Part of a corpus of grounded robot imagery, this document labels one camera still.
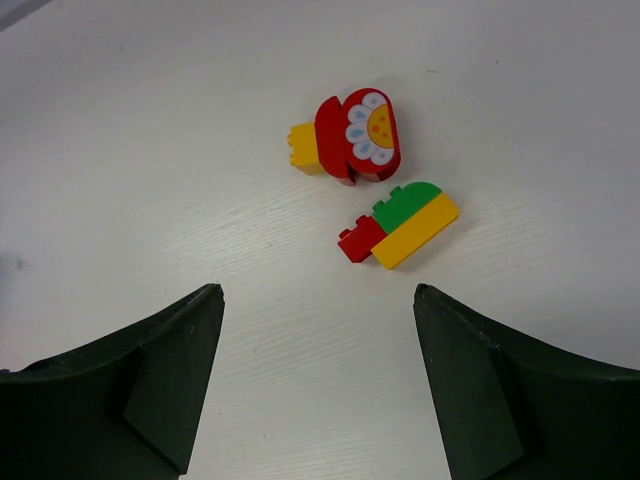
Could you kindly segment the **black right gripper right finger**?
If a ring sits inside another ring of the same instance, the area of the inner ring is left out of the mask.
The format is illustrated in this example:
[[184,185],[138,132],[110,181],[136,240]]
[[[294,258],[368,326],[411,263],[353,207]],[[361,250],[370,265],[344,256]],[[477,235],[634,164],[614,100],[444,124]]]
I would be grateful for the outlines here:
[[454,479],[636,479],[639,373],[418,285],[420,348]]

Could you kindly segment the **green curved lego brick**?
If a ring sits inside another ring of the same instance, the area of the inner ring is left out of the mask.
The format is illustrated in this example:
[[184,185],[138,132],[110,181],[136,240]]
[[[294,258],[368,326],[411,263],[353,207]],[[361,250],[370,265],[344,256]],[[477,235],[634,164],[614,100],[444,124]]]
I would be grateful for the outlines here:
[[423,181],[396,186],[386,201],[373,205],[372,216],[387,234],[391,234],[441,192],[438,186]]

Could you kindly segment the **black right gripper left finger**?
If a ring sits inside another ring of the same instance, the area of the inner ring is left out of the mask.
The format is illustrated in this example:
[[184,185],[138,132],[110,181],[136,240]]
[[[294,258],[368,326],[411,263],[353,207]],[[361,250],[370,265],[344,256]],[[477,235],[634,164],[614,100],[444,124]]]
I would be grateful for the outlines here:
[[187,473],[224,313],[206,284],[84,346],[1,373],[4,479]]

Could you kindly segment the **long yellow lego brick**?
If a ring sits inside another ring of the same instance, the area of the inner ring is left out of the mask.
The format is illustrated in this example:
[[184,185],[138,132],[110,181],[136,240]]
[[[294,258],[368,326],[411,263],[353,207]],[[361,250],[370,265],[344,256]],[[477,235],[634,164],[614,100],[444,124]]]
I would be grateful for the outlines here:
[[376,260],[392,270],[439,234],[460,215],[451,198],[440,193],[372,248]]

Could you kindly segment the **small red lego brick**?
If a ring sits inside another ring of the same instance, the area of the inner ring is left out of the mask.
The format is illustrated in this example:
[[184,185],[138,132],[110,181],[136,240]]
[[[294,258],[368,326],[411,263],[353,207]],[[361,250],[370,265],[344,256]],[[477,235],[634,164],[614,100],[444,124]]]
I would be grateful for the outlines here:
[[387,233],[372,216],[362,215],[356,219],[353,229],[339,234],[337,245],[352,263],[361,263],[386,237]]

